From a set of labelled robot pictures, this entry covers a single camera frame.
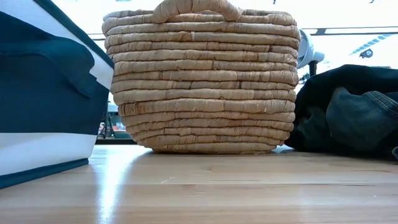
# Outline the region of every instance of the navy and white bin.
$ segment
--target navy and white bin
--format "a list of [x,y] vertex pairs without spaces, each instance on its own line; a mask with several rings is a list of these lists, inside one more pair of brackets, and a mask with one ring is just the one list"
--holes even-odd
[[112,60],[51,0],[0,0],[0,189],[88,163]]

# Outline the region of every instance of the seagrass basket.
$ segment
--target seagrass basket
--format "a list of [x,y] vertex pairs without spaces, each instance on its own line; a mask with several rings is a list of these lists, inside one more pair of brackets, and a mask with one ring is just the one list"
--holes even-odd
[[111,92],[155,152],[264,154],[293,129],[300,32],[285,12],[165,0],[104,17]]

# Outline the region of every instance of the denim jacket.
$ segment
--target denim jacket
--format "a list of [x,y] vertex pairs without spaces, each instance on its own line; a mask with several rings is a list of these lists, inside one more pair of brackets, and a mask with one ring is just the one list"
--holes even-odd
[[307,80],[286,145],[398,159],[398,70],[344,65]]

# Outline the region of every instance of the fan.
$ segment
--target fan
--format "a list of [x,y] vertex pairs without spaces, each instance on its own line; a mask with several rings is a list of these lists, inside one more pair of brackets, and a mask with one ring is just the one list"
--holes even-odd
[[310,66],[311,76],[316,73],[317,63],[323,61],[325,54],[322,52],[315,51],[311,35],[300,29],[301,42],[298,47],[298,65],[297,68],[302,68],[306,65]]

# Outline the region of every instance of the white stripe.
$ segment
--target white stripe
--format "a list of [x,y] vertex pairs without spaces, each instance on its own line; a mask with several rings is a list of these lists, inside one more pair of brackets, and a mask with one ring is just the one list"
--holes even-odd
[[54,19],[48,12],[42,9],[33,0],[0,0],[0,11],[14,16],[24,22],[32,24],[48,33],[59,37],[72,39],[84,45],[92,54],[95,65],[90,73],[97,78],[97,82],[111,88],[113,69],[93,50],[74,36],[67,28]]
[[70,133],[0,133],[0,175],[89,158],[96,138]]

